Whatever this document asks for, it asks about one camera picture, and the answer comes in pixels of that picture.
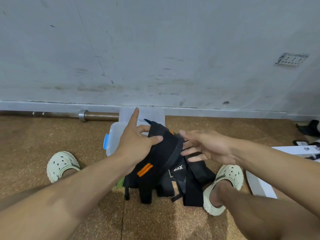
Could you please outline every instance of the wall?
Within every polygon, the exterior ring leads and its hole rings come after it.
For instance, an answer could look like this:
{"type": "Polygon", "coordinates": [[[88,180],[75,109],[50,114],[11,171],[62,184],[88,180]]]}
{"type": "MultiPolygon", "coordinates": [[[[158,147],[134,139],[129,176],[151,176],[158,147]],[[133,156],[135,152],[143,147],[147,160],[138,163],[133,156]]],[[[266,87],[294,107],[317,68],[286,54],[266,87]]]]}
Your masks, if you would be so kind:
{"type": "Polygon", "coordinates": [[[319,6],[1,0],[0,100],[320,115],[319,6]],[[310,57],[274,65],[285,52],[310,57]]]}

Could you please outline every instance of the orange patch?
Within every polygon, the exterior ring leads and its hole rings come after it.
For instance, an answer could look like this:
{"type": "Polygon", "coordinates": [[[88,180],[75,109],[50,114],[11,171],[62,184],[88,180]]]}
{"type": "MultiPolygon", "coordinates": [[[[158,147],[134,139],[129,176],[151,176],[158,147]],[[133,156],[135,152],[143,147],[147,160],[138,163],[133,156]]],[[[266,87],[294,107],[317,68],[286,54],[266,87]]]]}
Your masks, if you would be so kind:
{"type": "Polygon", "coordinates": [[[148,172],[148,171],[150,170],[150,168],[152,168],[152,167],[153,167],[152,164],[147,163],[147,164],[137,173],[137,175],[138,175],[139,177],[142,177],[142,176],[145,175],[146,172],[148,172]]]}

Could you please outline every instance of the wall outlet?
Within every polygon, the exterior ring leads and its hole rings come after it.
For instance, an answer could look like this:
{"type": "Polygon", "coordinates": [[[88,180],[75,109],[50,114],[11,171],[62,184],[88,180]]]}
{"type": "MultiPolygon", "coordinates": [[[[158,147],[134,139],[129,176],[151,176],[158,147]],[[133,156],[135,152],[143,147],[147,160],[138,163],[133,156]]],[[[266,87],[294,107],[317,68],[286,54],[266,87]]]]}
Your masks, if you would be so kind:
{"type": "Polygon", "coordinates": [[[275,64],[298,67],[308,57],[306,54],[284,53],[275,64]]]}

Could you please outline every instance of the leg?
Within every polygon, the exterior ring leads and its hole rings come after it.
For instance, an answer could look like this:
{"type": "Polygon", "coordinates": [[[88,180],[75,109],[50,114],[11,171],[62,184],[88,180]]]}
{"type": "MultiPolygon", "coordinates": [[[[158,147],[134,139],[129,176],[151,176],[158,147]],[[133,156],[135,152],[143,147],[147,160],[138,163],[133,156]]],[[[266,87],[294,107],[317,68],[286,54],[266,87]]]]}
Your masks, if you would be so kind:
{"type": "Polygon", "coordinates": [[[210,193],[213,206],[224,205],[248,239],[319,239],[320,220],[295,202],[254,196],[236,190],[228,180],[210,193]]]}
{"type": "MultiPolygon", "coordinates": [[[[69,177],[72,174],[75,174],[76,172],[78,172],[78,171],[73,168],[70,168],[63,173],[62,177],[59,178],[58,181],[65,179],[66,177],[69,177]]],[[[26,190],[26,191],[23,191],[20,193],[16,193],[14,195],[8,196],[8,197],[0,200],[0,212],[3,211],[4,209],[8,208],[9,206],[12,206],[12,205],[16,204],[17,202],[23,200],[24,198],[27,198],[28,196],[38,192],[39,190],[42,190],[43,188],[45,188],[49,185],[43,185],[43,186],[39,186],[36,188],[32,188],[32,189],[29,189],[29,190],[26,190]]]]}

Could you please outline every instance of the white logo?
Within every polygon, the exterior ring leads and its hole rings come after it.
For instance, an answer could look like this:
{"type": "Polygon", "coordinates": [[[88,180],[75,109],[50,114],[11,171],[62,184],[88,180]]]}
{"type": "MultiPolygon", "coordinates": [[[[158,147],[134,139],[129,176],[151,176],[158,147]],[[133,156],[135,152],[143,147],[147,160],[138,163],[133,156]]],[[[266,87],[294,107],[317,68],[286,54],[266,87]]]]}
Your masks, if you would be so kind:
{"type": "Polygon", "coordinates": [[[182,165],[178,166],[174,171],[177,171],[177,170],[180,170],[180,169],[182,169],[182,165]]]}

